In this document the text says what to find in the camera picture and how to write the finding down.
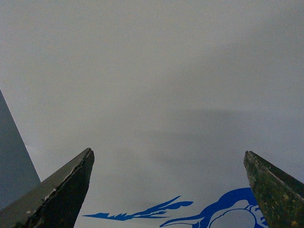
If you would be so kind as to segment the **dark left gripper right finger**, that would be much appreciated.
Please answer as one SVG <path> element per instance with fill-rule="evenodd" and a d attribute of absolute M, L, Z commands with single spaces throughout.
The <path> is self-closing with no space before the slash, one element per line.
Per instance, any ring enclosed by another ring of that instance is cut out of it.
<path fill-rule="evenodd" d="M 270 228 L 304 226 L 304 184 L 252 151 L 244 166 L 250 188 Z"/>

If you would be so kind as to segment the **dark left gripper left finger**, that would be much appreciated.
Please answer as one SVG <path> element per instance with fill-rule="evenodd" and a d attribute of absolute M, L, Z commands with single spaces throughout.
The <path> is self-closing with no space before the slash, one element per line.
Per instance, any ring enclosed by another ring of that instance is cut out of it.
<path fill-rule="evenodd" d="M 2 228 L 72 228 L 86 198 L 95 161 L 87 148 L 0 212 Z"/>

